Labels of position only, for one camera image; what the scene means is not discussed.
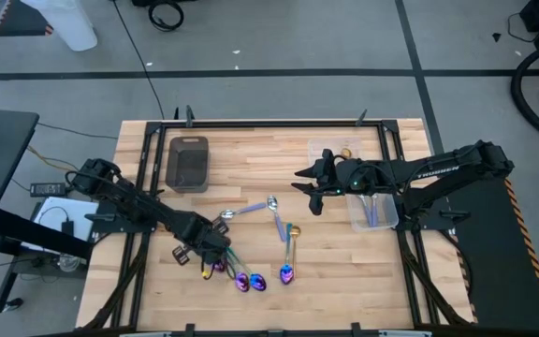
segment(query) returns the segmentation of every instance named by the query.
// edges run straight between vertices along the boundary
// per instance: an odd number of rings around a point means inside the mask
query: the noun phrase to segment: wooden table
[[[420,119],[398,120],[407,160],[430,155]],[[136,180],[145,121],[124,122],[113,161],[124,177]],[[283,222],[301,228],[298,239],[298,278],[283,286],[278,270],[284,263],[280,241],[269,210],[236,216],[228,236],[232,247],[268,283],[265,292],[241,293],[225,275],[201,278],[200,259],[179,266],[171,251],[179,245],[161,226],[152,236],[147,259],[138,330],[348,330],[411,328],[401,257],[392,230],[356,233],[351,229],[345,198],[325,198],[324,212],[313,216],[309,199],[290,186],[294,172],[309,167],[308,141],[314,138],[360,138],[361,157],[380,159],[375,130],[368,128],[247,128],[172,129],[165,149],[178,136],[205,136],[210,143],[210,186],[203,194],[179,195],[161,179],[160,197],[172,208],[194,210],[212,219],[221,210],[237,210],[263,202],[273,194]],[[153,162],[155,141],[149,158]],[[168,160],[165,152],[162,163]],[[161,177],[165,177],[162,168]],[[151,173],[147,172],[145,186]],[[424,243],[435,285],[465,319],[473,316],[456,250],[436,232],[425,232]],[[97,245],[91,259],[77,326],[94,317],[116,286],[124,234]],[[417,294],[428,322],[420,286]],[[123,321],[127,323],[132,292],[126,291]]]

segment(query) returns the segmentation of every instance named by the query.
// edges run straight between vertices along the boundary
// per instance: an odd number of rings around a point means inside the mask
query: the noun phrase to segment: transparent bin
[[[309,165],[313,165],[316,159],[322,157],[324,149],[330,149],[334,154],[341,154],[342,149],[349,149],[353,158],[359,158],[362,146],[360,138],[310,139],[308,143]],[[363,200],[365,200],[368,206],[367,209],[365,209]],[[377,210],[377,224],[371,226],[371,217],[375,216],[372,213],[372,203],[373,200],[370,196],[346,195],[348,214],[351,219],[351,227],[354,231],[364,232],[393,228],[399,223],[399,216],[392,196],[389,194],[376,194],[375,209]]]

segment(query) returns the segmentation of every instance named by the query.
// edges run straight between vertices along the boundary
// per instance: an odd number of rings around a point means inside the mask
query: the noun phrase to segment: rainbow spoon
[[[234,281],[236,283],[236,287],[240,289],[240,291],[248,291],[248,286],[255,290],[264,291],[268,288],[268,284],[266,283],[266,280],[261,276],[261,274],[251,272],[251,270],[244,264],[240,259],[236,256],[234,251],[231,248],[227,249],[228,254],[232,257],[232,259],[236,262],[235,264],[239,264],[245,271],[244,272],[238,272],[236,274],[236,280]]]
[[[292,269],[290,262],[290,229],[292,224],[286,225],[286,259],[284,265],[280,268],[280,281],[288,285],[295,279],[295,271]]]

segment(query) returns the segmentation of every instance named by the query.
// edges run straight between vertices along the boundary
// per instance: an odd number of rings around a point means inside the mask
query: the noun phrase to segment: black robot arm
[[[436,199],[470,183],[506,177],[513,167],[513,162],[506,158],[500,146],[482,140],[445,154],[410,162],[344,158],[326,149],[313,166],[295,173],[299,177],[315,178],[317,186],[311,183],[292,185],[311,197],[309,208],[315,215],[321,214],[322,197],[387,193],[400,195],[403,212],[413,216]],[[412,181],[434,175],[442,178],[421,189],[409,188]]]
[[[71,181],[68,179],[69,174],[75,174]],[[209,219],[196,212],[173,210],[156,197],[139,191],[109,161],[89,159],[80,171],[68,172],[66,180],[71,187],[86,196],[112,202],[118,214],[134,224],[148,221],[162,223],[188,250],[203,257],[205,263],[219,261],[230,246],[230,239],[214,227]]]

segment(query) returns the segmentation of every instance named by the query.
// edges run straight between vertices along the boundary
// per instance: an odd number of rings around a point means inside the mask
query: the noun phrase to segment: concrete floor
[[[402,1],[423,69],[513,69],[534,50],[506,34],[506,17],[519,11],[525,0]],[[55,34],[0,37],[0,73],[31,79],[40,73],[141,71],[113,4],[82,3],[99,37],[95,49],[72,52]],[[145,9],[126,0],[118,0],[118,6],[144,61],[152,63],[151,71],[234,70],[236,66],[240,70],[412,69],[395,0],[200,0],[183,4],[184,26],[171,34],[152,28]],[[528,36],[521,22],[514,23],[517,34]],[[498,43],[493,33],[503,35]],[[166,116],[176,106],[189,104],[199,119],[357,117],[364,109],[368,118],[426,119],[411,72],[387,77],[168,74],[153,79]],[[122,120],[160,117],[146,80],[93,77],[0,81],[0,109],[37,112],[43,123],[112,136]],[[515,109],[509,81],[506,77],[426,78],[445,150],[477,139],[492,140],[515,161],[511,180],[539,256],[539,133]],[[539,111],[539,78],[526,79],[524,92]],[[115,148],[113,140],[43,127],[37,128],[31,144],[46,156],[77,166],[90,157],[111,159]],[[29,153],[14,177],[24,185],[63,180],[59,171]],[[37,201],[11,184],[0,207],[28,217]],[[4,272],[0,268],[0,279]],[[26,303],[21,310],[0,314],[0,335],[70,330],[81,288],[82,282],[76,280],[54,284],[19,280],[12,295]]]

